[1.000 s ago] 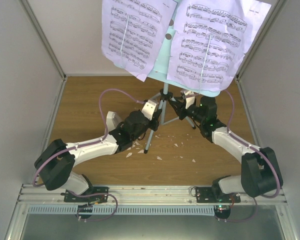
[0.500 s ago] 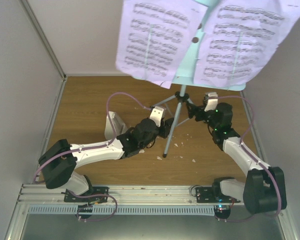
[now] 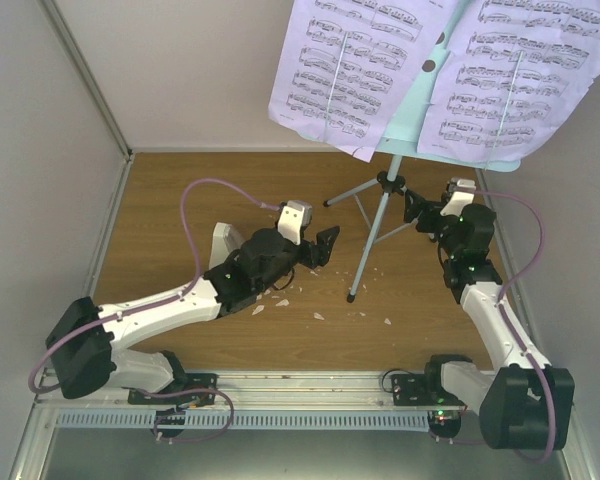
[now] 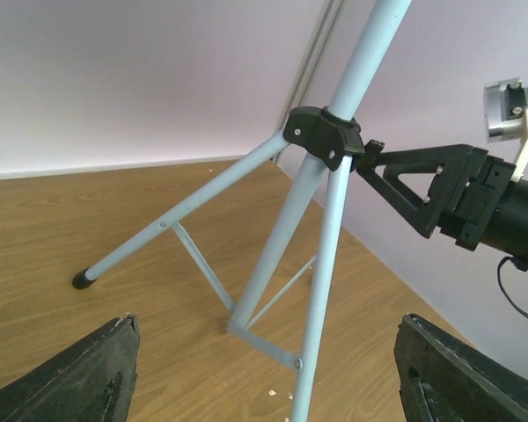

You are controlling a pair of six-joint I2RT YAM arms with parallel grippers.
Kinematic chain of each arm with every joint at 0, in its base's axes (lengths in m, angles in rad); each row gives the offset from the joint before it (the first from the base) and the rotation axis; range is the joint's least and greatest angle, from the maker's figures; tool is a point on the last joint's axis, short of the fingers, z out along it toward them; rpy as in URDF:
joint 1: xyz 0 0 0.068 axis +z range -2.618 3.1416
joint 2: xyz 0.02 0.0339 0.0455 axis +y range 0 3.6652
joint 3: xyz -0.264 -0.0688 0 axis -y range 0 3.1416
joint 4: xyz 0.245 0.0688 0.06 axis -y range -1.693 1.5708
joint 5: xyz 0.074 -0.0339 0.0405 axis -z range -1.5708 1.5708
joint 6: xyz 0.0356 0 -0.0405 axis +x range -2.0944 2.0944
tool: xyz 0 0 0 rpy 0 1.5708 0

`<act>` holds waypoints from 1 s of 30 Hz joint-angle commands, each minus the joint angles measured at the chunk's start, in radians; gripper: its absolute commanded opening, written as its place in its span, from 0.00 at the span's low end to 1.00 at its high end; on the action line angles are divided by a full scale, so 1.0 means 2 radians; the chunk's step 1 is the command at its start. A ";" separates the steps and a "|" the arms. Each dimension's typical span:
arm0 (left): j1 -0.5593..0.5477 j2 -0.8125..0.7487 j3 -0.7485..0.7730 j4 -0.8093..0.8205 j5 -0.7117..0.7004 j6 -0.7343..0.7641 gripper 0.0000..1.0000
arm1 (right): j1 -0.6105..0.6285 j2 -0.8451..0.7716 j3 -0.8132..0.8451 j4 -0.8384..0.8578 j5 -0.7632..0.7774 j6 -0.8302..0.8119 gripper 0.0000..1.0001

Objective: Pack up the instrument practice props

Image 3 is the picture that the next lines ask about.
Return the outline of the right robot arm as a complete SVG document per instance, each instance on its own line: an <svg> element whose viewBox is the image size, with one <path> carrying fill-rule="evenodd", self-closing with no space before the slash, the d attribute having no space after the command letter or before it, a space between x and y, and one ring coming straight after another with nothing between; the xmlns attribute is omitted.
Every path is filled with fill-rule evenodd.
<svg viewBox="0 0 600 480"><path fill-rule="evenodd" d="M405 194L405 222L436 242L445 286L471 318L494 370L488 376L466 356L434 355L423 393L436 405L455 397L475 412L490 448L548 457L566 444L575 381L537 349L510 306L510 286L489 258L497 215L474 195L472 185L460 183L438 201Z"/></svg>

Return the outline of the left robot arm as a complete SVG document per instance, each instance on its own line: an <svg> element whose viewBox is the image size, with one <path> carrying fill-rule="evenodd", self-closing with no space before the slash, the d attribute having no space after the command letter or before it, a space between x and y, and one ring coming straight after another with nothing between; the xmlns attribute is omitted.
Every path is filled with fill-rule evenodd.
<svg viewBox="0 0 600 480"><path fill-rule="evenodd" d="M253 305L298 265L324 266L338 238L337 226L298 243L275 228L257 230L218 265L181 287L135 301L96 305L73 301L46 339L56 389L78 399L100 389L128 389L165 404L183 398L187 375L170 351L142 353L135 345L193 323L227 317Z"/></svg>

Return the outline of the white metronome body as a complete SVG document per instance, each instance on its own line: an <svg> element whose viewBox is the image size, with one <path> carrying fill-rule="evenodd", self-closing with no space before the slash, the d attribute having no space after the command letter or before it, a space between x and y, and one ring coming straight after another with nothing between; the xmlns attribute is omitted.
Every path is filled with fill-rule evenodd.
<svg viewBox="0 0 600 480"><path fill-rule="evenodd" d="M213 234L209 270L233 261L232 254L240 250L245 239L238 229L229 223L217 222Z"/></svg>

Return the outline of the lilac sheet music paper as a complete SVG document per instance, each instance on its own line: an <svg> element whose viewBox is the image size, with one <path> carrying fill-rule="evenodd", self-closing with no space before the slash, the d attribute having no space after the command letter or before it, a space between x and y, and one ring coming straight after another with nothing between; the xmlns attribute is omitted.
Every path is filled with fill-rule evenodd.
<svg viewBox="0 0 600 480"><path fill-rule="evenodd" d="M481 167L518 162L600 75L600 1L472 1L447 49L418 152Z"/></svg>

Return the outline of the light blue music stand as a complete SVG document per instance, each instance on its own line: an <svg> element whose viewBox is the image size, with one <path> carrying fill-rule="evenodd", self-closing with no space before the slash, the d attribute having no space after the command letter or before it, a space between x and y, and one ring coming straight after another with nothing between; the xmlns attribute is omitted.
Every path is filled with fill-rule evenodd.
<svg viewBox="0 0 600 480"><path fill-rule="evenodd" d="M394 192L405 188L399 175L402 160L404 157L413 156L416 153L416 146L424 122L425 112L430 102L435 77L446 58L446 45L449 36L468 6L465 1L456 2L459 4L458 11L453 14L448 25L444 28L429 59L423 64L421 74L415 79L412 87L389 122L380 143L376 147L375 152L390 153L393 158L384 176L386 184L380 197L376 215L367 222L370 232L350 287L350 293L347 295L349 302L353 302L356 297L372 246L383 238L379 230L389 198Z"/></svg>

